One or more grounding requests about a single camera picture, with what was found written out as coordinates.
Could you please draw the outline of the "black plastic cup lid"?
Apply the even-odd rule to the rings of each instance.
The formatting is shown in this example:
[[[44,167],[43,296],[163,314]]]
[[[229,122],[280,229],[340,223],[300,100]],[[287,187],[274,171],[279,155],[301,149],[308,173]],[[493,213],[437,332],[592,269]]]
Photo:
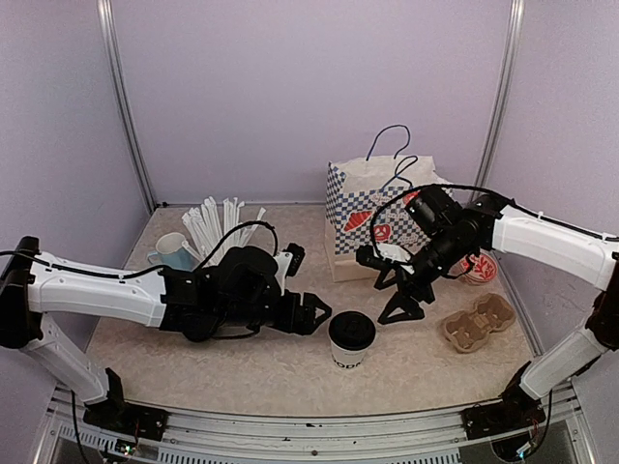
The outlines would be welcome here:
[[[376,337],[373,321],[359,311],[345,311],[333,317],[329,337],[339,348],[361,351],[370,347]]]

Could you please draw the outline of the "white paper coffee cup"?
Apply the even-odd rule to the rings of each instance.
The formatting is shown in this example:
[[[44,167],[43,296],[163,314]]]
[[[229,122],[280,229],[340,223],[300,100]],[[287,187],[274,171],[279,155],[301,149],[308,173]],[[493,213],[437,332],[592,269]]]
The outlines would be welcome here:
[[[374,337],[332,338],[332,361],[342,369],[355,368],[363,362],[373,341]]]

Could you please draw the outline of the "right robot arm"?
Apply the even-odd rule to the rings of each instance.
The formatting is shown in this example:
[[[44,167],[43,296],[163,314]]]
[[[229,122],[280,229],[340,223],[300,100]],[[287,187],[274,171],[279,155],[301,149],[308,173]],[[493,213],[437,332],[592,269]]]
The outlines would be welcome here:
[[[382,325],[418,320],[420,305],[435,297],[432,283],[448,277],[462,258],[496,250],[530,258],[576,276],[599,290],[589,317],[548,352],[523,367],[502,392],[494,418],[514,429],[539,401],[565,379],[618,348],[618,240],[606,234],[533,213],[493,190],[480,188],[465,206],[446,185],[426,185],[400,194],[405,212],[428,243],[411,253],[372,239],[356,252],[359,264],[375,269],[375,288],[396,286],[378,321]]]

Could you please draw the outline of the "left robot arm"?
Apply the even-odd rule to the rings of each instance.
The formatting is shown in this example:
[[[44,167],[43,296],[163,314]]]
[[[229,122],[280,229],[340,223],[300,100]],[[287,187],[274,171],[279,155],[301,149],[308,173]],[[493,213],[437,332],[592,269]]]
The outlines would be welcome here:
[[[70,387],[87,412],[117,430],[135,420],[122,381],[101,369],[60,330],[52,313],[77,313],[126,320],[192,342],[244,327],[252,337],[268,327],[285,334],[313,334],[332,314],[312,293],[286,289],[305,251],[295,244],[276,254],[235,246],[215,266],[192,271],[157,265],[122,274],[93,266],[74,268],[39,250],[35,237],[6,252],[1,274],[1,345],[37,360]]]

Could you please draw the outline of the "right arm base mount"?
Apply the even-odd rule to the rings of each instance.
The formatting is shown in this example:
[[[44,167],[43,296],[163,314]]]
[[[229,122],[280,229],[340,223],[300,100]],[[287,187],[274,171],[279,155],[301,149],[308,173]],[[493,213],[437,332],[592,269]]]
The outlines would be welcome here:
[[[468,440],[519,430],[546,420],[541,400],[525,393],[516,378],[500,394],[498,402],[466,408],[460,415]]]

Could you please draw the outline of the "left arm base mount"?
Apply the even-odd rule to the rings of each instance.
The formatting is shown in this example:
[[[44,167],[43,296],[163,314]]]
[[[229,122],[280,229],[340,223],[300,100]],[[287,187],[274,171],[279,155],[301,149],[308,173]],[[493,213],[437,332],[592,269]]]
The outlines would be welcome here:
[[[85,406],[83,421],[99,428],[131,435],[135,439],[162,440],[169,413],[161,408],[128,402],[120,376],[105,369],[108,390],[104,401]]]

